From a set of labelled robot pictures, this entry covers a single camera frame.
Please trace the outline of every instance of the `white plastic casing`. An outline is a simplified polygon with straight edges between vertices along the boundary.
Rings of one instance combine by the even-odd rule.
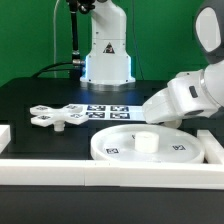
[[[126,52],[126,14],[108,0],[96,1],[92,11],[92,50],[86,57],[86,73],[81,83],[122,85],[135,82],[131,58]],[[113,53],[106,53],[108,45]]]
[[[207,52],[215,50],[221,44],[221,35],[216,13],[212,8],[205,8],[197,18],[196,32]]]
[[[168,83],[168,88],[159,91],[144,103],[143,113],[146,122],[159,123],[195,116],[210,117],[216,113],[222,102],[224,105],[224,101],[221,102],[222,73],[220,68],[220,76],[215,79],[218,70],[214,69],[211,72],[216,74],[208,74],[207,70],[205,74],[203,70],[177,74],[176,78]]]
[[[224,106],[224,62],[209,65],[205,69],[204,80],[206,88],[212,98]]]
[[[168,83],[168,89],[173,105],[179,116],[194,114],[210,117],[218,111],[217,106],[208,98],[208,94],[202,86],[203,70],[189,72],[188,75],[175,78]],[[194,88],[197,96],[193,96],[190,88]]]

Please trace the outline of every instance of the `black cable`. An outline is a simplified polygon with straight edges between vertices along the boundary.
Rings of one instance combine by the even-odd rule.
[[[134,38],[135,53],[136,53],[136,57],[138,60],[138,66],[139,66],[139,69],[141,72],[142,80],[145,80],[144,75],[143,75],[141,60],[140,60],[139,48],[138,48],[138,43],[137,43],[137,39],[136,39],[136,33],[135,33],[135,1],[132,0],[131,2],[132,2],[132,33],[133,33],[133,38]]]
[[[47,73],[47,72],[63,72],[63,71],[71,71],[74,68],[65,68],[65,69],[50,69],[50,70],[44,70],[42,73]]]
[[[52,65],[48,65],[47,67],[42,68],[39,72],[34,73],[32,75],[32,78],[37,78],[41,73],[49,70],[50,68],[55,68],[55,67],[58,67],[58,66],[61,66],[61,65],[72,65],[72,62],[59,62],[59,63],[55,63],[55,64],[52,64]]]
[[[78,39],[78,24],[77,24],[77,0],[66,0],[69,6],[71,14],[71,26],[72,26],[72,59],[80,59],[79,53],[79,39]]]

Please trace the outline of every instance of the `green backdrop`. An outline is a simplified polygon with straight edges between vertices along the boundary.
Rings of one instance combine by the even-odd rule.
[[[193,33],[194,16],[203,0],[135,0],[135,30],[144,78],[169,80],[180,71],[198,70],[206,61]],[[31,76],[53,63],[53,11],[56,0],[0,3],[0,85]],[[114,0],[128,16],[127,52],[132,73],[141,79],[132,33],[131,0]],[[79,14],[80,52],[90,51],[90,15]],[[58,61],[71,59],[70,14],[61,0],[57,16]]]

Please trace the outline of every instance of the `round white tray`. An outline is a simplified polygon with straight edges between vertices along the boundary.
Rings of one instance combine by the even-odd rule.
[[[135,149],[138,132],[159,135],[159,149],[144,153]],[[121,125],[104,129],[91,139],[91,155],[95,160],[155,163],[202,163],[204,147],[190,134],[157,125]]]

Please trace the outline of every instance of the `white puzzle piece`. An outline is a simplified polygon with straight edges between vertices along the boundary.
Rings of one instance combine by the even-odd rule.
[[[30,113],[36,115],[31,118],[31,123],[42,127],[54,125],[56,132],[64,131],[65,122],[80,125],[86,122],[88,115],[80,114],[83,107],[75,104],[69,104],[61,109],[53,109],[47,106],[36,106],[30,108]]]

